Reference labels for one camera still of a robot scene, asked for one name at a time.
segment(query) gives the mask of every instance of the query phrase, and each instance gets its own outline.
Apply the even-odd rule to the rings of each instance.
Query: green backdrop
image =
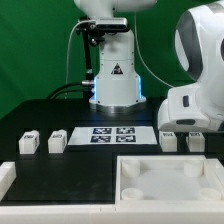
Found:
[[[137,13],[140,49],[146,64],[174,86],[192,82],[176,60],[175,26],[185,10],[210,2],[158,0],[151,10]],[[68,38],[81,15],[72,0],[0,0],[0,118],[21,102],[45,98],[65,84]],[[127,17],[133,28],[133,13],[119,15]],[[92,49],[95,73],[97,52]],[[145,96],[166,96],[168,88],[149,75],[137,54],[136,71],[143,77]],[[69,81],[84,77],[82,38],[75,36]]]

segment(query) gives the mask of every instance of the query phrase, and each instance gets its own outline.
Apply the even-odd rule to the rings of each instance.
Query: small white block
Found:
[[[5,162],[0,166],[0,201],[16,178],[14,162]]]
[[[67,145],[67,132],[64,130],[54,131],[48,139],[49,153],[63,153]]]
[[[38,131],[25,132],[19,140],[20,154],[34,154],[40,144],[40,134]]]
[[[177,137],[174,132],[159,132],[159,142],[163,152],[177,151]]]
[[[190,152],[204,152],[205,151],[205,138],[200,132],[189,132],[186,138]]]

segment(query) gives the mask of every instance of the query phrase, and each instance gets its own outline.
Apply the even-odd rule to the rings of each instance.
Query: blue light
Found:
[[[94,100],[96,100],[96,77],[94,78]]]
[[[138,94],[139,94],[139,99],[142,99],[142,82],[141,82],[141,77],[138,77]]]

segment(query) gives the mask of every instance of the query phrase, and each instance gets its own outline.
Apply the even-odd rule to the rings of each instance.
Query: black cable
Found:
[[[64,86],[61,86],[59,88],[57,88],[56,90],[54,90],[48,97],[47,99],[51,99],[52,96],[54,96],[56,93],[58,93],[59,91],[63,90],[63,89],[67,89],[71,86],[82,86],[82,83],[81,82],[72,82],[72,83],[69,83],[67,85],[64,85]]]
[[[57,94],[54,95],[54,97],[52,97],[52,99],[56,99],[59,95],[64,94],[64,93],[77,93],[77,92],[83,92],[86,89],[77,89],[77,90],[65,90],[65,91],[61,91]]]

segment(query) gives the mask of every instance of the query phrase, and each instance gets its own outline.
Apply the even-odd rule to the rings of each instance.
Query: cable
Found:
[[[61,91],[57,94],[55,94],[55,96],[52,99],[56,99],[59,95],[64,94],[64,93],[77,93],[77,92],[83,92],[85,89],[78,89],[78,90],[65,90],[65,91]]]
[[[74,31],[76,30],[76,28],[78,26],[80,26],[82,24],[85,24],[85,23],[91,23],[91,22],[96,22],[96,21],[95,20],[84,20],[84,21],[81,21],[81,22],[77,23],[72,28],[72,31],[70,33],[69,41],[68,41],[68,49],[67,49],[67,59],[66,59],[66,79],[65,79],[65,84],[66,85],[68,84],[68,80],[69,80],[69,59],[70,59],[71,43],[72,43],[72,37],[73,37]]]
[[[70,84],[61,86],[61,87],[57,88],[56,90],[54,90],[54,91],[47,97],[47,99],[51,99],[52,96],[54,96],[55,94],[57,94],[59,91],[61,91],[61,90],[63,90],[63,89],[69,88],[69,87],[71,87],[71,86],[81,86],[81,85],[82,85],[81,82],[73,82],[73,83],[70,83]]]
[[[145,66],[145,68],[148,70],[149,73],[151,73],[151,75],[156,78],[157,80],[159,80],[160,82],[162,82],[164,85],[169,86],[171,88],[173,88],[174,86],[170,85],[169,83],[166,83],[165,81],[163,81],[162,79],[160,79],[158,76],[156,76],[149,68],[148,66],[145,64],[145,61],[142,58],[141,52],[140,52],[140,48],[139,48],[139,44],[138,44],[138,31],[137,31],[137,25],[136,25],[136,13],[135,13],[135,41],[136,41],[136,47],[137,47],[137,51],[138,51],[138,55],[139,58],[142,62],[142,64]]]

